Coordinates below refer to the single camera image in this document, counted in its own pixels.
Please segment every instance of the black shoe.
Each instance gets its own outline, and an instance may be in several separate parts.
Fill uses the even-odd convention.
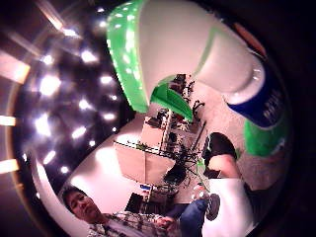
[[[202,151],[202,158],[204,159],[204,164],[207,167],[209,160],[213,156],[229,154],[237,160],[237,155],[235,152],[235,147],[228,139],[227,136],[220,132],[213,132],[209,137],[206,138],[204,148]]]

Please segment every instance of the ceiling light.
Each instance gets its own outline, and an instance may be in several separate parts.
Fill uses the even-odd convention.
[[[102,76],[100,79],[103,84],[108,84],[113,80],[111,76]]]
[[[54,150],[49,151],[46,157],[43,159],[42,163],[44,165],[47,165],[56,155],[56,152]]]
[[[87,109],[91,108],[91,106],[89,105],[89,103],[85,99],[82,99],[79,102],[79,107],[80,107],[81,110],[87,110]]]
[[[48,124],[48,115],[44,114],[40,118],[36,119],[35,125],[39,134],[50,136],[50,129]]]
[[[27,154],[23,154],[23,156],[22,156],[22,157],[23,157],[23,159],[24,159],[24,161],[25,161],[25,162],[27,162],[27,161],[28,161],[28,156],[27,156]]]
[[[103,118],[106,120],[112,120],[112,119],[115,119],[116,116],[114,114],[106,114],[103,116]]]
[[[76,139],[76,138],[82,136],[86,132],[86,130],[87,130],[86,127],[80,126],[79,128],[75,129],[72,132],[71,136],[72,136],[73,139]]]
[[[53,63],[53,58],[51,55],[44,56],[41,61],[43,61],[46,65],[51,65]]]
[[[63,166],[63,167],[60,168],[60,172],[61,172],[62,174],[66,174],[66,173],[69,172],[69,169],[68,169],[68,167]]]
[[[19,164],[16,159],[0,161],[0,174],[5,174],[19,170]]]
[[[14,126],[16,125],[16,119],[14,117],[0,116],[0,125]]]
[[[41,79],[39,91],[46,96],[51,96],[60,86],[60,80],[52,75],[46,75]]]
[[[98,10],[97,10],[97,12],[104,12],[104,11],[105,11],[105,9],[102,8],[102,7],[99,7]]]
[[[104,28],[104,27],[106,27],[107,26],[107,22],[106,21],[101,21],[100,23],[99,23],[99,27],[101,27],[101,28]]]
[[[127,20],[128,21],[132,21],[132,20],[134,20],[135,19],[135,17],[133,16],[133,15],[128,15],[127,16]]]
[[[89,141],[89,145],[90,145],[91,147],[94,146],[94,145],[96,145],[96,141],[94,141],[94,140]]]
[[[81,52],[81,58],[84,62],[90,63],[90,62],[96,62],[98,61],[98,58],[96,55],[94,55],[91,51],[89,50],[83,50]]]
[[[67,37],[78,37],[77,33],[72,29],[63,29],[62,31]]]

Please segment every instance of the ceiling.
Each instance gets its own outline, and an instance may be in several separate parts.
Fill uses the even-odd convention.
[[[38,2],[45,1],[10,0],[1,3],[0,8],[0,48],[31,65],[30,73],[23,85],[0,76],[0,102],[1,105],[4,105],[0,107],[0,112],[1,115],[7,115],[11,111],[12,115],[18,119],[19,125],[12,130],[12,145],[14,148],[12,156],[18,159],[21,167],[16,174],[17,176],[13,175],[16,182],[12,181],[10,174],[2,175],[0,179],[0,194],[3,206],[1,213],[6,213],[1,214],[1,223],[5,223],[1,224],[0,228],[2,236],[18,236],[19,231],[31,236],[41,236],[39,226],[46,226],[55,236],[65,235],[49,218],[44,206],[35,196],[36,189],[30,174],[29,163],[30,155],[34,154],[33,152],[36,152],[36,155],[43,162],[49,152],[54,151],[50,153],[50,156],[53,154],[53,157],[45,165],[45,169],[52,187],[57,193],[71,170],[75,169],[98,144],[106,140],[113,132],[119,132],[120,127],[134,118],[134,112],[130,109],[122,94],[109,59],[102,23],[111,9],[124,1],[50,0],[49,2],[56,12],[67,22],[67,29],[75,32],[75,34],[68,32],[70,36],[66,36],[66,33],[61,34],[56,30],[40,10],[39,5],[37,5]],[[231,6],[234,6],[234,1],[228,2]],[[309,28],[313,25],[312,18],[308,18],[308,16],[311,16],[312,8],[306,5],[306,8],[304,8],[303,3],[296,4],[295,1],[278,0],[275,2],[277,9],[284,7],[291,11],[292,16],[287,16],[286,19],[289,24],[294,25],[293,27],[301,24],[301,26],[304,26],[302,27],[304,30],[313,29],[312,27]],[[256,19],[256,11],[250,11],[251,7],[247,7],[240,2],[235,4],[235,7],[235,9],[238,8],[236,11],[240,13],[243,12],[243,9],[245,12],[248,11],[249,15],[248,18],[245,18],[246,20]],[[257,5],[257,14],[260,12],[259,8],[260,6]],[[270,20],[277,17],[277,15],[271,13],[270,15]],[[258,18],[256,24],[265,25],[268,23]],[[265,28],[262,28],[259,32],[263,34]],[[308,42],[315,41],[316,34],[314,31],[301,31],[301,33],[303,33],[301,35],[302,39]],[[88,57],[87,60],[82,55],[82,52],[86,49],[91,52],[84,54]],[[300,53],[303,55],[303,51],[297,52],[297,58],[300,58]],[[49,57],[45,57],[47,55],[52,55],[54,59],[52,64],[49,63]],[[282,55],[282,52],[279,52],[277,55],[284,57],[286,53]],[[287,64],[297,68],[293,58],[289,56]],[[308,63],[310,63],[308,66],[315,66],[315,60],[310,60]],[[54,85],[48,86],[47,92],[40,88],[41,82],[48,71],[51,73],[49,76],[58,78],[58,80]],[[305,70],[304,73],[310,75],[308,70]],[[103,76],[110,76],[113,80],[107,83],[109,78]],[[288,84],[289,92],[294,91],[293,85],[295,84]],[[18,93],[16,101],[10,100],[14,93]],[[312,95],[312,93],[307,86],[305,96],[308,95]],[[294,97],[291,100],[294,106],[299,107],[299,102],[295,101]],[[305,105],[314,108],[312,101]],[[115,118],[110,119],[111,116],[109,116],[106,119],[106,114],[113,114]],[[45,124],[45,121],[48,121],[50,124],[49,131],[46,131],[40,125],[37,126],[37,119],[42,121],[39,124]],[[73,135],[73,132],[82,126],[85,128],[79,130],[81,131],[78,132],[79,135]],[[8,144],[5,142],[6,132],[5,127],[0,126],[2,139],[0,150],[3,152],[1,159],[5,159],[7,153],[10,153]],[[307,139],[305,146],[308,144],[312,147],[311,139]],[[305,157],[311,152],[312,148],[306,149]],[[69,171],[62,173],[60,169],[63,166],[67,167]],[[307,174],[306,176],[308,176],[308,180],[313,180],[312,176]],[[16,191],[24,194],[24,204],[21,203],[23,198],[19,197]],[[313,201],[307,194],[303,198],[307,203]],[[305,212],[303,209],[299,209],[293,211],[292,214],[295,216]],[[39,225],[34,224],[29,217],[30,214],[38,217],[33,219],[41,219],[41,223]],[[20,230],[15,230],[17,216],[19,216]]]

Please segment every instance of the white wall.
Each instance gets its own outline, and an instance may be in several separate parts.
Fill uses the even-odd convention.
[[[114,140],[126,143],[137,142],[142,129],[144,115],[122,127],[119,134],[109,137],[93,151],[72,173],[69,183],[91,196],[102,212],[124,210],[131,193],[140,193],[136,181],[121,175],[119,162],[113,147]]]

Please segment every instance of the person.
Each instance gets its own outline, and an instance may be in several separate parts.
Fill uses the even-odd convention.
[[[255,227],[254,212],[234,146],[219,132],[213,132],[206,141],[203,158],[209,198],[193,201],[182,213],[182,236],[246,236]]]
[[[178,224],[172,217],[129,211],[101,213],[89,196],[73,186],[64,189],[62,200],[75,217],[90,224],[88,237],[180,236]]]

